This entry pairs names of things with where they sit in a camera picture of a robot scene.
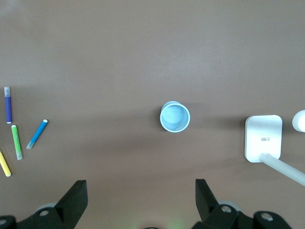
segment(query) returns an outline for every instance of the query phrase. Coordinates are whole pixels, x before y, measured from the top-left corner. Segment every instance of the yellow marker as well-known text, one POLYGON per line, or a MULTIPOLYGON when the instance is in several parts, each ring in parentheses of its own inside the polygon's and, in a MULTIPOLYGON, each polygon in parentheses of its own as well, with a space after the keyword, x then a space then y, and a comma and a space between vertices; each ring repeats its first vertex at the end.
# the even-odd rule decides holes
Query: yellow marker
POLYGON ((11 176, 10 169, 9 169, 8 165, 6 164, 6 161, 5 161, 1 151, 0 151, 0 164, 3 168, 5 175, 7 177, 10 177, 11 176))

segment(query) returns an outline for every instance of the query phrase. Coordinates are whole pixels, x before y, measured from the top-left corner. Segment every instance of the blue marker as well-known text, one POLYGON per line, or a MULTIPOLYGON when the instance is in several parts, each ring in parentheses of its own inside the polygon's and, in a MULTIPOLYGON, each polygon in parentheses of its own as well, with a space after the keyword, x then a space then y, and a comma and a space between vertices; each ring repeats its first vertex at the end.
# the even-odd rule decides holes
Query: blue marker
POLYGON ((12 122, 11 118, 11 103, 10 103, 10 88, 4 87, 4 97, 5 97, 5 113, 6 122, 10 124, 12 122))
POLYGON ((37 129, 36 133, 34 134, 34 136, 32 137, 32 139, 30 140, 30 143, 28 144, 27 149, 32 149, 33 145, 35 144, 35 142, 37 141, 37 139, 39 138, 39 136, 41 135, 41 133, 43 132, 43 130, 47 124, 48 124, 48 120, 44 119, 42 121, 42 123, 40 124, 40 126, 38 127, 38 129, 37 129))

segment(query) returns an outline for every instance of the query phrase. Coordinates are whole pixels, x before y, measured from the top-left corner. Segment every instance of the green marker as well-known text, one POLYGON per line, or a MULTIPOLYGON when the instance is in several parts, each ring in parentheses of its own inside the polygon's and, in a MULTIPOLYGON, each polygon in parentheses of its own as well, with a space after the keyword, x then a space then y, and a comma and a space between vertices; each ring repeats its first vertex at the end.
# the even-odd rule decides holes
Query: green marker
POLYGON ((21 154, 21 148, 20 148, 20 142, 19 142, 19 137, 18 137, 17 126, 16 125, 12 125, 11 126, 11 131, 13 133, 17 160, 21 160, 22 159, 22 154, 21 154))

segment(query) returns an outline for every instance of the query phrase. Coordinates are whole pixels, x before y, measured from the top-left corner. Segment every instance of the purple marker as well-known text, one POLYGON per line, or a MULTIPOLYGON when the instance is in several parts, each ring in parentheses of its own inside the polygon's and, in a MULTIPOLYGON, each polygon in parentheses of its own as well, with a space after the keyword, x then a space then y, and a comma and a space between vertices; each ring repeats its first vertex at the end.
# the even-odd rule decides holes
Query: purple marker
POLYGON ((5 96, 5 113, 6 113, 6 122, 10 124, 12 122, 11 118, 11 103, 10 103, 10 88, 4 87, 4 96, 5 96))

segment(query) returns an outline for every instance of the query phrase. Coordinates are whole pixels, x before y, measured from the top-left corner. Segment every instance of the white round object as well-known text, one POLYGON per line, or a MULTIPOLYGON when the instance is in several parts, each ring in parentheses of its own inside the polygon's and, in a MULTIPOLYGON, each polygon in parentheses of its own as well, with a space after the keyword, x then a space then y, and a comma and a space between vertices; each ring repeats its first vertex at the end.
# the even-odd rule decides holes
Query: white round object
POLYGON ((292 125, 299 132, 305 132, 305 110, 295 114, 292 125))
POLYGON ((189 125, 190 120, 190 112, 179 102, 169 101, 161 109, 161 125, 169 132, 183 131, 189 125))

